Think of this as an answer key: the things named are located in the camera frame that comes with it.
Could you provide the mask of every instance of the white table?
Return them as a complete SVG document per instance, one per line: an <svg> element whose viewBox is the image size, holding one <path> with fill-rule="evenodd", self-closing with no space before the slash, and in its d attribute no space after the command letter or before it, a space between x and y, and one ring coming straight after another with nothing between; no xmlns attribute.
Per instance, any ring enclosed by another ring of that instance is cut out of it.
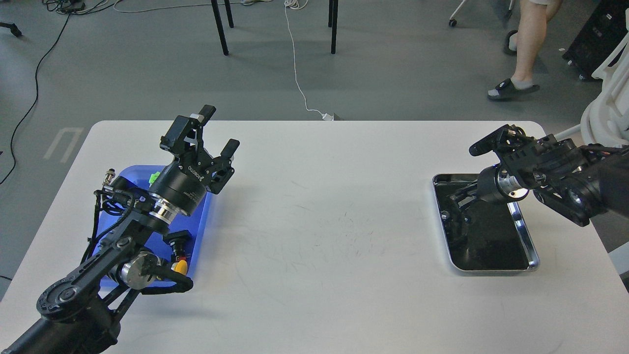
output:
<svg viewBox="0 0 629 354"><path fill-rule="evenodd" d="M529 197L537 271L465 277L449 264L431 178L495 163L467 148L502 124L210 122L211 154L241 146L195 286L140 296L107 353L626 353L629 295L593 227ZM169 126L92 128L0 305L2 348L78 265L104 172L170 163Z"/></svg>

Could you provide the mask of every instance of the person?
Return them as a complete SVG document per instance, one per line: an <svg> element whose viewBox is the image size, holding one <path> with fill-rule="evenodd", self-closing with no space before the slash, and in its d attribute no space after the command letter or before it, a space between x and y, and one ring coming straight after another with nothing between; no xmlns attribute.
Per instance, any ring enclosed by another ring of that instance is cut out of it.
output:
<svg viewBox="0 0 629 354"><path fill-rule="evenodd" d="M506 100L540 89L533 84L533 65L546 38L547 23L561 7L562 0L521 0L520 24L507 34L503 51L517 55L515 72L487 92L490 100Z"/></svg>

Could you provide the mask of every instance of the green object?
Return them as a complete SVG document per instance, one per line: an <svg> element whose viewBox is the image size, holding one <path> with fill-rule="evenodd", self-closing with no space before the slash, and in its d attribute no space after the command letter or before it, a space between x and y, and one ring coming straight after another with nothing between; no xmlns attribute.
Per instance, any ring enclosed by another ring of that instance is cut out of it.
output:
<svg viewBox="0 0 629 354"><path fill-rule="evenodd" d="M159 177L160 171L155 172L154 174L151 174L151 178L148 179L148 185L152 185L153 182L155 182L155 180Z"/></svg>

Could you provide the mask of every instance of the stainless steel tray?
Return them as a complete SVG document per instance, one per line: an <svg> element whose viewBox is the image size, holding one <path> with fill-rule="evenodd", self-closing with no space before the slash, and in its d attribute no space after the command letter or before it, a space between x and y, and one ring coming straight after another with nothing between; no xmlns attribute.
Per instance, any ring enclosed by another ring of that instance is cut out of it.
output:
<svg viewBox="0 0 629 354"><path fill-rule="evenodd" d="M466 275L509 275L534 271L539 257L517 203L477 202L465 214L447 196L476 180L477 174L438 174L435 201L452 265ZM448 218L442 218L442 211Z"/></svg>

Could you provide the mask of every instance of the blue tray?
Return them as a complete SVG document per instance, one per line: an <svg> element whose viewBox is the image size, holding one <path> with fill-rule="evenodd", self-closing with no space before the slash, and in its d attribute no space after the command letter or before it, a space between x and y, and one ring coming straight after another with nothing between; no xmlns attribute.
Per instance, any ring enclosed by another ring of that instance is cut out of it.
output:
<svg viewBox="0 0 629 354"><path fill-rule="evenodd" d="M129 166L122 170L120 176L130 180L136 186L148 189L148 179L151 174L155 172L161 172L164 166L159 165L134 165ZM196 261L199 258L199 250L201 249L201 240L203 239L203 233L205 231L206 222L208 220L208 213L211 204L211 195L206 194L205 197L199 203L199 207L190 215L185 217L178 215L175 217L170 225L171 232L177 232L181 230L188 230L192 238L186 242L186 257L188 262L188 276L194 278L194 271L196 268ZM117 216L109 215L105 212L101 213L98 219L98 233L100 234L109 226L113 225L118 220ZM164 258L170 261L170 255L172 254L172 248L162 241L162 235L154 232L149 238L145 247L153 251L158 257ZM169 287L174 285L174 282L168 282L163 280L154 281L152 287ZM118 284L108 277L104 277L101 280L102 287L115 287Z"/></svg>

